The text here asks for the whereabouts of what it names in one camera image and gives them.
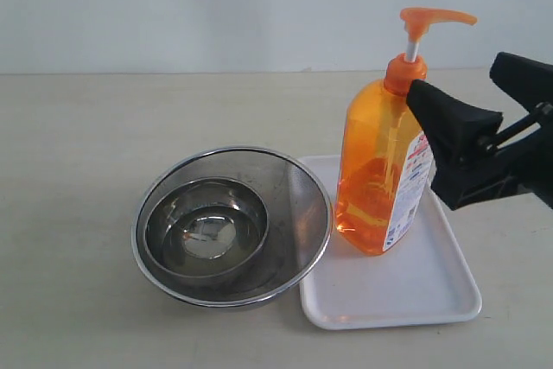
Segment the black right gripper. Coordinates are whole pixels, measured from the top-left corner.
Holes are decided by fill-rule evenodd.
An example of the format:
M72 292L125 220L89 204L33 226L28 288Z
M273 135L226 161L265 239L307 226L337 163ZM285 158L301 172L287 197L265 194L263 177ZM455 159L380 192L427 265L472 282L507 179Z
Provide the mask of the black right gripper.
M552 207L552 65L499 52L489 76L530 111L496 136L500 111L464 103L423 80L411 83L407 105L435 157L431 189L452 210L522 194Z

